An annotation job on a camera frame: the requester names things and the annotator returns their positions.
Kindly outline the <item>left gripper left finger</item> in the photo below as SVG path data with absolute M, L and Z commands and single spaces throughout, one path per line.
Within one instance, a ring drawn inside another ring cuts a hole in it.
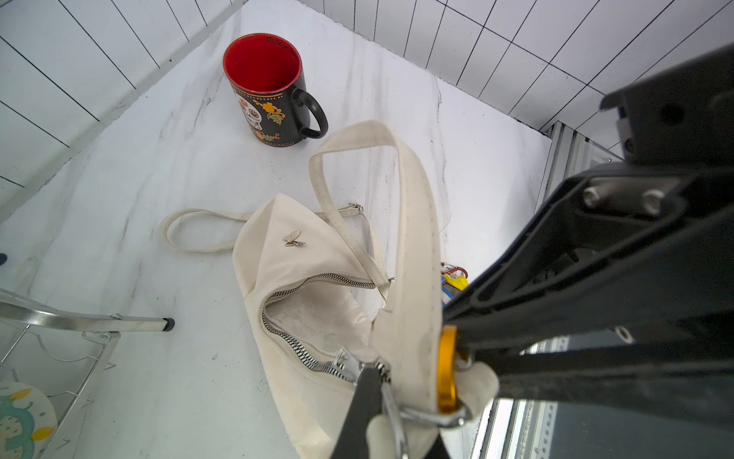
M 382 413 L 382 375 L 375 366 L 365 367 L 332 452 L 332 459 L 368 458 L 367 428 Z

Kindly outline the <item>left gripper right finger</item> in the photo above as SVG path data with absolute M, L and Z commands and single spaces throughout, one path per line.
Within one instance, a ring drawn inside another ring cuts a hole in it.
M 443 443 L 443 437 L 439 435 L 436 438 L 431 449 L 424 455 L 424 459 L 450 459 L 450 455 Z

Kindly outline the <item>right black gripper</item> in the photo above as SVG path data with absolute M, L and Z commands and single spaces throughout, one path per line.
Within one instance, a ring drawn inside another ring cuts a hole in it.
M 733 46 L 602 99 L 625 161 L 564 181 L 443 313 L 462 347 L 524 348 L 733 309 Z M 641 166 L 714 168 L 642 168 Z

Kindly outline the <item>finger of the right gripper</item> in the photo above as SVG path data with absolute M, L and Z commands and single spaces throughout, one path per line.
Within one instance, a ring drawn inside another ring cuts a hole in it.
M 528 338 L 480 321 L 475 356 L 497 375 L 502 398 L 732 426 L 732 321 L 684 321 L 677 327 L 681 339 L 522 356 Z

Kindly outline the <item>gold carabiner clip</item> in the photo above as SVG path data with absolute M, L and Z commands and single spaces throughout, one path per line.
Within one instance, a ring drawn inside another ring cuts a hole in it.
M 437 366 L 437 400 L 438 409 L 443 414 L 453 413 L 458 409 L 458 396 L 455 380 L 454 360 L 458 329 L 454 325 L 445 325 L 439 341 Z

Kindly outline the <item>cream canvas shoulder bag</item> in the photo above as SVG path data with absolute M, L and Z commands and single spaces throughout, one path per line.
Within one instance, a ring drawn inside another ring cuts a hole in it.
M 394 277 L 377 245 L 365 247 L 327 186 L 329 154 L 391 147 L 399 166 L 399 241 Z M 437 212 L 419 157 L 381 122 L 331 135 L 309 162 L 313 212 L 277 195 L 227 247 L 271 395 L 304 458 L 331 457 L 365 367 L 382 375 L 382 413 L 367 428 L 368 458 L 424 458 L 444 428 L 478 417 L 498 394 L 495 372 L 454 360 L 458 409 L 438 409 L 443 327 Z

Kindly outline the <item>yellow grey plush keychain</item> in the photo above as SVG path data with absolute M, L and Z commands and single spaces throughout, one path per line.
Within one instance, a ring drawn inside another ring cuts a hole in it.
M 464 289 L 468 288 L 468 272 L 462 267 L 442 262 L 441 273 L 442 305 L 445 308 Z

